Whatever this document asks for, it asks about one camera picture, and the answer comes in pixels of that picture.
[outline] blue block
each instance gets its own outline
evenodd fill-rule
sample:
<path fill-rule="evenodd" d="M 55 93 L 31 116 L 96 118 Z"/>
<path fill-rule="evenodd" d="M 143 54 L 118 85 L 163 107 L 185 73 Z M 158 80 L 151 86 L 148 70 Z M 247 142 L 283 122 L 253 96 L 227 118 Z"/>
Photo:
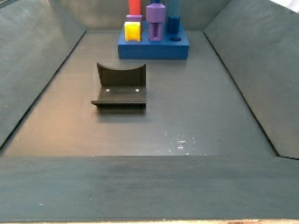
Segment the blue block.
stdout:
<path fill-rule="evenodd" d="M 179 34 L 171 34 L 164 28 L 163 41 L 148 40 L 148 23 L 143 22 L 142 41 L 126 41 L 124 30 L 118 41 L 118 54 L 122 60 L 187 60 L 190 41 L 183 25 Z"/>

